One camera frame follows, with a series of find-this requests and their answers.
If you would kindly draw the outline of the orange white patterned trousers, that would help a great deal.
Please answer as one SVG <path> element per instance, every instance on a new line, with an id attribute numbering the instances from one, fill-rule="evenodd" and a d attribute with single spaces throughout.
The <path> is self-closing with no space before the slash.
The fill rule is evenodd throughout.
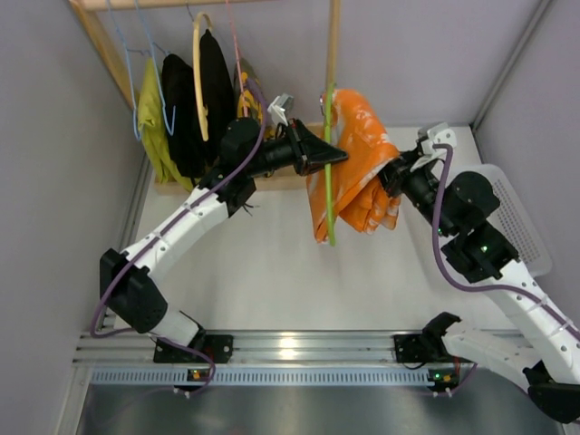
<path id="1" fill-rule="evenodd" d="M 333 216 L 359 233 L 370 235 L 378 227 L 394 230 L 401 199 L 387 194 L 379 173 L 400 156 L 370 102 L 354 89 L 332 94 L 332 125 L 338 133 L 337 148 L 348 159 L 333 164 Z"/>

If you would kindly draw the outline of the green plastic hanger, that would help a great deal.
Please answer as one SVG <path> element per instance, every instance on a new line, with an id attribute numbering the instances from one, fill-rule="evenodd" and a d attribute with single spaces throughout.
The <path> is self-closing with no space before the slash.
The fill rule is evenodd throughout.
<path id="1" fill-rule="evenodd" d="M 322 108 L 324 113 L 324 140 L 328 143 L 332 141 L 332 96 L 334 92 L 334 83 L 329 82 L 326 85 Z M 332 166 L 330 163 L 324 165 L 324 185 L 325 185 L 325 209 L 328 243 L 331 247 L 336 245 L 334 233 L 334 206 L 333 206 L 333 182 Z"/>

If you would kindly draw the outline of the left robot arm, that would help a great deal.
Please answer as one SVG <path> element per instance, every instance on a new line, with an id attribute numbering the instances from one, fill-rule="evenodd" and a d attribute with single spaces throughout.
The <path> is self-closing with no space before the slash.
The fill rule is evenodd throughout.
<path id="1" fill-rule="evenodd" d="M 200 351 L 206 331 L 169 305 L 161 279 L 209 230 L 243 208 L 256 192 L 255 179 L 293 168 L 308 176 L 348 158 L 292 119 L 280 136 L 265 140 L 266 127 L 251 118 L 231 121 L 218 145 L 216 165 L 188 198 L 147 236 L 100 259 L 100 298 L 132 330 L 187 352 Z"/>

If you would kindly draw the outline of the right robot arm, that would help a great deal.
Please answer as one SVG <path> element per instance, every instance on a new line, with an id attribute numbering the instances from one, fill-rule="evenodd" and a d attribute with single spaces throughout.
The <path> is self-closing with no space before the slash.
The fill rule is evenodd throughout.
<path id="1" fill-rule="evenodd" d="M 484 294 L 527 340 L 527 348 L 471 328 L 441 313 L 416 337 L 428 361 L 456 357 L 515 384 L 547 417 L 579 422 L 579 330 L 539 287 L 517 249 L 488 220 L 500 206 L 490 181 L 474 171 L 449 179 L 446 158 L 439 177 L 416 168 L 418 151 L 405 151 L 379 173 L 386 193 L 405 196 L 431 226 L 441 275 L 456 289 Z"/>

